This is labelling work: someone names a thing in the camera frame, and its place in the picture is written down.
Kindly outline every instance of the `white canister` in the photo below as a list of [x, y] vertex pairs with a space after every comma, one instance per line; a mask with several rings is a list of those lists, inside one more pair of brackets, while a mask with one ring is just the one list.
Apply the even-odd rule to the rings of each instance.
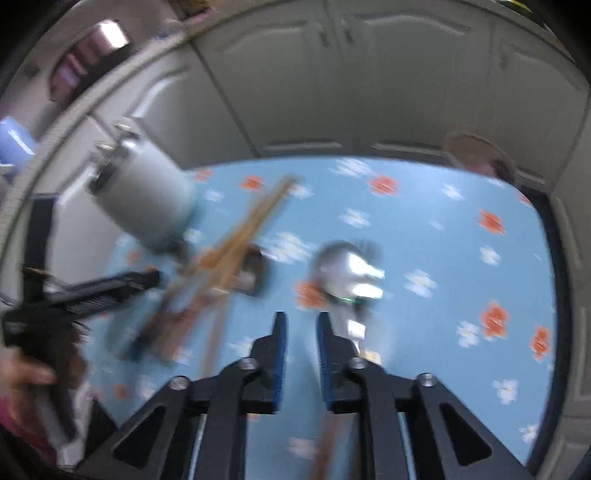
[[102, 150], [89, 184], [98, 205], [146, 248], [173, 246], [196, 208], [196, 187], [166, 154], [144, 137], [124, 132], [115, 147]]

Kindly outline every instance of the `blue tablecloth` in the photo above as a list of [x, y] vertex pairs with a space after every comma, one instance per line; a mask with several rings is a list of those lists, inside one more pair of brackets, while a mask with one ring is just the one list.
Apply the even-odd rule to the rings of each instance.
[[[246, 477], [301, 480], [309, 473], [326, 416], [314, 332], [322, 299], [309, 284], [309, 264], [324, 243], [341, 239], [371, 240], [383, 250], [385, 294], [368, 322], [366, 355], [402, 377], [435, 373], [525, 462], [544, 413], [556, 327], [550, 255], [531, 203], [499, 180], [404, 161], [244, 161], [195, 174], [204, 208], [185, 233], [194, 251], [213, 246], [244, 219], [258, 189], [286, 174], [302, 181], [257, 240], [276, 260], [269, 286], [259, 298], [233, 296], [216, 361], [218, 371], [247, 355], [252, 340], [270, 331], [274, 312], [287, 313], [281, 411], [251, 418]], [[108, 273], [149, 265], [169, 277], [176, 271], [172, 258], [144, 252], [124, 236]], [[162, 292], [146, 292], [90, 323], [90, 381], [118, 422], [172, 376], [199, 371], [214, 315], [172, 366], [150, 356], [139, 364], [116, 358]], [[349, 449], [339, 444], [331, 478], [346, 475]]]

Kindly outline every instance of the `metal bowl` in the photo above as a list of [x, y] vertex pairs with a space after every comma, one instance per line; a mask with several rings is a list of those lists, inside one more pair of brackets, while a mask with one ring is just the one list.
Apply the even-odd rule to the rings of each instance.
[[117, 20], [103, 20], [60, 58], [49, 78], [49, 98], [64, 108], [126, 60], [133, 43]]

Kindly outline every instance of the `black handle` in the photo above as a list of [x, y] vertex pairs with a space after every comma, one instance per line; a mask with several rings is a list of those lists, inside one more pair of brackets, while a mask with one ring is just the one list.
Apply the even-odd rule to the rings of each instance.
[[74, 411], [70, 397], [70, 363], [76, 353], [76, 327], [60, 326], [49, 336], [26, 335], [21, 342], [25, 357], [40, 361], [54, 369], [56, 381], [52, 385], [30, 385], [41, 424], [50, 444], [58, 449], [74, 440], [78, 431], [74, 423]]

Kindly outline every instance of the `hand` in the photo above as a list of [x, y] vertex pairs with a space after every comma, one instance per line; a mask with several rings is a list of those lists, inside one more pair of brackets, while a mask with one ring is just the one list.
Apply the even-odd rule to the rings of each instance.
[[35, 409], [34, 397], [27, 385], [51, 385], [55, 372], [40, 362], [25, 358], [19, 349], [11, 349], [11, 356], [2, 362], [1, 374], [8, 383], [9, 414], [18, 428], [37, 437], [45, 431]]

